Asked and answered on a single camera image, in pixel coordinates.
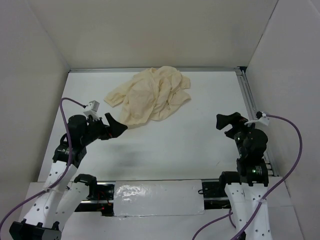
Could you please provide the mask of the cream fabric jacket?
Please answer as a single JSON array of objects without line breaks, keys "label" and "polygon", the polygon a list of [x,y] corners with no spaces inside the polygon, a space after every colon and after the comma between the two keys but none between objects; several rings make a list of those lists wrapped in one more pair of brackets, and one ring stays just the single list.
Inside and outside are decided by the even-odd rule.
[{"label": "cream fabric jacket", "polygon": [[147,68],[110,91],[104,101],[111,107],[122,104],[118,121],[127,126],[163,121],[191,96],[185,92],[191,80],[171,66]]}]

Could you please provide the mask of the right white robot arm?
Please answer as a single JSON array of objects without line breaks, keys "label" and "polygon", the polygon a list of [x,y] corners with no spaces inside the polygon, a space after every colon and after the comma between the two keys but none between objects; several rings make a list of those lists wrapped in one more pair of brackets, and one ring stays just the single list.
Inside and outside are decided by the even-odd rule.
[{"label": "right white robot arm", "polygon": [[239,157],[236,171],[224,171],[219,177],[218,190],[227,196],[235,225],[237,240],[271,240],[268,203],[263,196],[269,190],[269,174],[264,160],[268,137],[255,123],[240,113],[217,114],[216,129],[234,140]]}]

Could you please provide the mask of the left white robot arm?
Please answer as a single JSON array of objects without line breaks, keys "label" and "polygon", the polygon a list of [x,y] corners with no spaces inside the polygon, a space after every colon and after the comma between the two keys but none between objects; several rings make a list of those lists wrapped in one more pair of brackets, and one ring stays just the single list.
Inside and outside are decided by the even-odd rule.
[{"label": "left white robot arm", "polygon": [[117,138],[127,126],[116,121],[110,113],[101,118],[92,115],[73,115],[67,122],[67,133],[54,151],[53,163],[43,190],[20,222],[13,222],[9,233],[14,240],[59,240],[64,227],[86,198],[97,197],[97,178],[90,174],[76,174],[87,146],[96,140]]}]

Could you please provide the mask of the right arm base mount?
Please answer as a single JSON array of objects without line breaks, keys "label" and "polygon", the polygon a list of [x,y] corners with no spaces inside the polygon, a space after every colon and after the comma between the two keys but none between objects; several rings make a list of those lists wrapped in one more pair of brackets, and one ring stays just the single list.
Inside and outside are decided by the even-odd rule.
[{"label": "right arm base mount", "polygon": [[203,196],[205,210],[230,209],[231,204],[226,193],[220,189],[218,179],[201,181],[202,187],[198,194]]}]

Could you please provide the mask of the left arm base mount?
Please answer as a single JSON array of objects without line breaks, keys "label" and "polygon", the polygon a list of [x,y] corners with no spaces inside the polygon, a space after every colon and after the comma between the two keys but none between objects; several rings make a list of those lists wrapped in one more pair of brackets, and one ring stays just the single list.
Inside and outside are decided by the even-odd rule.
[{"label": "left arm base mount", "polygon": [[115,181],[98,181],[92,194],[80,202],[75,212],[92,212],[104,217],[113,217],[115,185]]}]

